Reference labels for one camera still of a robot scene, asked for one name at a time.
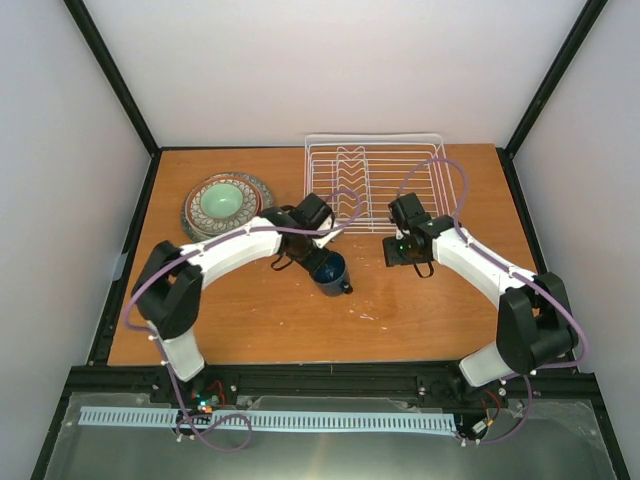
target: wooden table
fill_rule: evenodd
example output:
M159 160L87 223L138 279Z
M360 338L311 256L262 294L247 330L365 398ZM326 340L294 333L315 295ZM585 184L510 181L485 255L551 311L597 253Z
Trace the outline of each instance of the wooden table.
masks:
M514 263L533 261L493 145L448 145L466 169L471 190L461 221L475 237ZM179 211L199 181L224 171L262 179L279 205L303 195L302 148L167 151L162 155L128 291L162 240L190 243ZM459 196L461 182L454 176ZM436 265L420 279L411 267L386 268L381 235L341 235L332 249L347 260L352 295L322 295L294 265L282 272L262 259L203 294L195 326L208 363L302 363L441 360L467 355L495 339L497 314L461 277ZM135 323L142 319L136 310ZM155 364L145 335L118 325L110 365Z

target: decorative plate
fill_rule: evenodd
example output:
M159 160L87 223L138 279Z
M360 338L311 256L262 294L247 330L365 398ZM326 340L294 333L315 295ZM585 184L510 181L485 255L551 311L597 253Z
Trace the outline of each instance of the decorative plate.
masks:
M187 195L180 221L194 242L201 242L244 225L260 210L273 206L264 183L246 173L214 175Z

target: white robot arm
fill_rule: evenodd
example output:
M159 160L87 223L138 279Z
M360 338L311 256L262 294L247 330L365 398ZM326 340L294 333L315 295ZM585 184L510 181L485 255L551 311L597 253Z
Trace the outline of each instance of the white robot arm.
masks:
M207 247L210 240L179 248L163 242L152 252L134 291L166 262L178 256L193 255L172 272L175 281L166 277L155 282L138 301L142 316L156 332L167 360L180 380L191 380L205 365L193 332L202 290L221 276L263 257L287 255L313 274L330 254L336 255L325 246L339 234L337 230L320 237L260 229L276 226L322 231L335 225L328 205L311 194L295 208L272 208L261 212L247 224L225 234L234 236L236 232L242 232L242 235L212 248ZM352 290L348 283L343 287L344 293Z
M422 277L418 265L428 264L431 276L431 262L436 261L471 283L498 310L496 341L458 362L465 387L478 388L514 372L526 375L577 345L576 332L556 309L514 278L518 273L531 280L569 311L564 284L555 274L535 275L508 262L465 228L463 240L451 217L432 219L414 193L399 197L389 209L397 234L383 240L387 266L413 265Z

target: blue mug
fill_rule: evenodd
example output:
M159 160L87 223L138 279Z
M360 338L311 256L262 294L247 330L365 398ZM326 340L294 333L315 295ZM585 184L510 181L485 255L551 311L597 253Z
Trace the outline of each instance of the blue mug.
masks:
M324 263L310 275L322 293L329 297L353 292L347 263L344 257L337 252L331 252Z

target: white wire dish rack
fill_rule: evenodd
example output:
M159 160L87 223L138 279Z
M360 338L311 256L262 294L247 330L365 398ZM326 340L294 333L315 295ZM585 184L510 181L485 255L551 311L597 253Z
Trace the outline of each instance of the white wire dish rack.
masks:
M388 205L398 187L418 163L446 157L440 135L412 133L395 135L315 134L305 138L305 196L311 192L328 202L336 220L353 215L356 200L333 192L354 190L362 201L358 219L346 233L395 232ZM415 192L432 216L450 215L456 198L449 165L435 163L418 169L404 187Z

